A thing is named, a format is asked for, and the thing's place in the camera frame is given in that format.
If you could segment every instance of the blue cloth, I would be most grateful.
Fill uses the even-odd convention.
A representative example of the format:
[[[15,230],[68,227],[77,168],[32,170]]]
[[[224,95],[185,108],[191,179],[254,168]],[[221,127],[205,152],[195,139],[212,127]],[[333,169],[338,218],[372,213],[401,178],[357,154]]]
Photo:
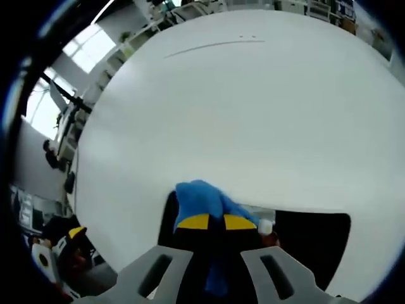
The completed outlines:
[[[238,215],[250,220],[256,226],[259,225],[258,217],[251,215],[218,188],[203,180],[177,184],[176,197],[178,201],[178,215],[173,231],[176,230],[177,225],[184,219],[204,213],[208,213],[218,220],[224,214]],[[220,260],[211,261],[205,286],[205,290],[215,296],[225,296],[228,292],[228,284],[221,265]]]

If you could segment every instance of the white tabletop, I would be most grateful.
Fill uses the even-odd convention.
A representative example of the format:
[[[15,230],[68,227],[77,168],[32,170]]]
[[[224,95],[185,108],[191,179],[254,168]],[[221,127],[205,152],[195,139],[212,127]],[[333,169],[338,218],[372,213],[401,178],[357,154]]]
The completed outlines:
[[[235,201],[347,212],[327,291],[362,300],[405,240],[405,88],[369,45],[279,11],[197,18],[118,71],[79,143],[75,210],[116,270],[158,239],[178,182]]]

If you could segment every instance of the yellow stripe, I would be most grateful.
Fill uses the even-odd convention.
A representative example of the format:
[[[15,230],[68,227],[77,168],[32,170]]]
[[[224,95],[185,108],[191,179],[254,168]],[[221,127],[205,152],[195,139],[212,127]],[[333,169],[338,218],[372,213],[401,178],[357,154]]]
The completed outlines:
[[[256,225],[244,217],[237,215],[225,214],[225,227],[227,230],[256,229]]]
[[[86,229],[85,227],[77,227],[77,228],[73,228],[69,231],[69,237],[70,239],[73,239],[80,231],[82,231],[83,229]]]
[[[183,221],[181,221],[177,228],[187,228],[187,229],[208,229],[208,219],[209,214],[199,214],[193,217],[187,217]]]

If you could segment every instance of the white bottle cap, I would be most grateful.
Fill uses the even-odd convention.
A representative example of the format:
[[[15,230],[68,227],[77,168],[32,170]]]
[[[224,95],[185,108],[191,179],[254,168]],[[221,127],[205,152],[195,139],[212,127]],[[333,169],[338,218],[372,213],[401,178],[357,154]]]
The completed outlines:
[[[260,234],[264,236],[268,236],[273,232],[273,223],[270,220],[266,220],[265,218],[262,218],[259,221],[259,227],[258,231]]]

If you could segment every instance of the blue towel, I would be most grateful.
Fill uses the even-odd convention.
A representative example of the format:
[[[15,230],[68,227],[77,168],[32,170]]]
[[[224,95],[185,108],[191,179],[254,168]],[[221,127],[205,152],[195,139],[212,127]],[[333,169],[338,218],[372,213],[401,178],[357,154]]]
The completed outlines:
[[[203,180],[177,184],[176,197],[178,201],[178,216],[173,231],[176,230],[177,225],[184,219],[204,213],[208,213],[218,220],[224,214],[238,215],[250,220],[256,226],[259,225],[258,217],[251,215],[218,188]],[[221,270],[221,261],[212,261],[205,290],[215,296],[225,296],[227,294],[228,285],[225,275]]]

